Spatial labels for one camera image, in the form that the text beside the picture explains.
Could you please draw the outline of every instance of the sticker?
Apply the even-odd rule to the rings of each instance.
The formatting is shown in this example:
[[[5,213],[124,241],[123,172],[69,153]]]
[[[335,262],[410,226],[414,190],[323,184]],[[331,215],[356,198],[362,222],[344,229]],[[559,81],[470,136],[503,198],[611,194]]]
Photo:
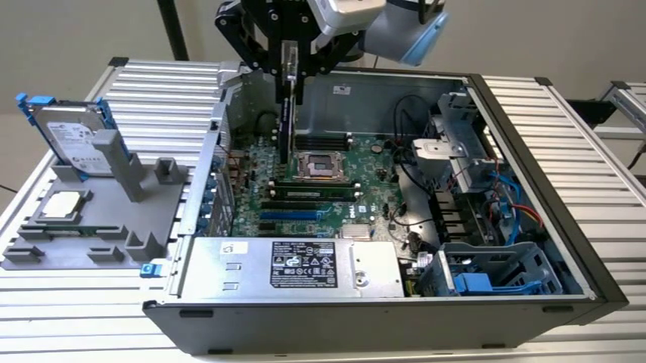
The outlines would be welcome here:
[[[246,241],[222,242],[222,245],[220,245],[222,255],[244,255],[248,251],[250,251],[250,245]]]
[[[352,87],[347,87],[344,85],[335,85],[334,88],[332,88],[332,94],[334,95],[350,96],[350,90],[351,89],[352,89]]]
[[[271,277],[274,288],[336,288],[334,242],[274,242]]]
[[[103,153],[92,146],[94,132],[80,123],[48,123],[56,143],[75,168],[88,174],[112,174]]]
[[[49,236],[56,237],[81,237],[83,234],[79,231],[67,230],[67,231],[45,231]]]

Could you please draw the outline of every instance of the metal case panel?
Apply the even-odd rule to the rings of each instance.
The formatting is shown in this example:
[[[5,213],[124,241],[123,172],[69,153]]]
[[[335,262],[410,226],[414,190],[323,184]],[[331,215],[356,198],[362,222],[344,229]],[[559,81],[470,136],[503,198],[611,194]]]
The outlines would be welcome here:
[[[535,303],[144,304],[143,312],[190,354],[382,352],[509,348],[591,308],[549,313]]]
[[[482,78],[479,75],[471,75],[471,85],[474,86],[471,91],[479,99],[479,107],[486,111],[487,125],[491,128],[499,146],[503,149],[507,160],[511,165],[515,164],[517,175],[521,178],[521,184],[525,188],[533,191],[538,203],[534,203],[539,211],[545,211],[549,221],[553,223],[554,231],[561,236],[565,246],[574,257],[577,265],[582,269],[582,273],[590,284],[590,288],[598,297],[598,300],[603,301],[603,307],[598,311],[591,312],[586,316],[582,316],[571,324],[586,324],[595,319],[605,316],[609,312],[622,308],[627,305],[626,296],[619,289],[619,286],[607,271],[606,266],[598,256],[594,246],[590,243],[593,236],[583,233],[583,225],[574,219],[567,206],[574,204],[583,204],[594,206],[597,201],[594,195],[602,194],[601,191],[575,191],[579,195],[573,195],[567,190],[558,190],[546,173],[550,171],[543,168],[547,166],[541,161],[541,157],[535,155],[533,149],[525,144],[523,138],[538,136],[531,130],[523,129],[522,126],[517,126],[514,119],[518,116],[549,116],[561,117],[562,122],[571,122],[570,133],[565,134],[567,137],[582,138],[589,142],[589,148],[595,150],[598,157],[597,163],[587,163],[585,160],[571,160],[569,163],[562,163],[562,168],[577,169],[577,164],[590,164],[597,166],[605,166],[606,175],[617,175],[622,178],[625,188],[631,190],[633,193],[626,192],[629,199],[634,200],[633,205],[641,205],[638,198],[643,200],[643,187],[635,186],[630,176],[626,176],[627,171],[615,157],[609,153],[601,144],[599,139],[595,137],[590,127],[583,123],[571,107],[566,104],[565,99],[553,89],[551,85],[541,85],[538,79],[502,79],[499,77]],[[550,107],[531,107],[531,106],[507,106],[509,100],[501,99],[494,92],[499,89],[506,89],[507,94],[510,89],[531,89],[535,92],[543,91],[542,98],[551,101]],[[554,130],[553,133],[546,135],[551,137],[559,137],[561,129]]]

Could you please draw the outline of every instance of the power supply label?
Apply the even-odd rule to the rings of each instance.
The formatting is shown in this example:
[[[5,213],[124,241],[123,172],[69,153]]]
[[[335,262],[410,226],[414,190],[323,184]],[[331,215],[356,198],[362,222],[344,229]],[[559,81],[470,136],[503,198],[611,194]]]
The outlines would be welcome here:
[[[334,242],[274,242],[270,282],[288,289],[338,287]]]

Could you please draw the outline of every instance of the blue pcie slot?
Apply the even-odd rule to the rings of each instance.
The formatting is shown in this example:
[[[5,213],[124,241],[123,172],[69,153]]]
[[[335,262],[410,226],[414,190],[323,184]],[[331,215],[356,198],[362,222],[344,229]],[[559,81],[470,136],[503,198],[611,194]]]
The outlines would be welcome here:
[[[316,221],[318,213],[312,212],[262,212],[260,219],[274,219],[279,221]]]

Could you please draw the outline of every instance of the cpu socket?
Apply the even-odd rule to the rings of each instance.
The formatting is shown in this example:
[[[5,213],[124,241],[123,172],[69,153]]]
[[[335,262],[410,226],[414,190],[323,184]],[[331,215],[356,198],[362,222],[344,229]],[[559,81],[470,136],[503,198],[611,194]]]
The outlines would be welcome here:
[[[295,179],[311,182],[347,182],[343,174],[342,153],[300,152],[296,153],[298,173]]]

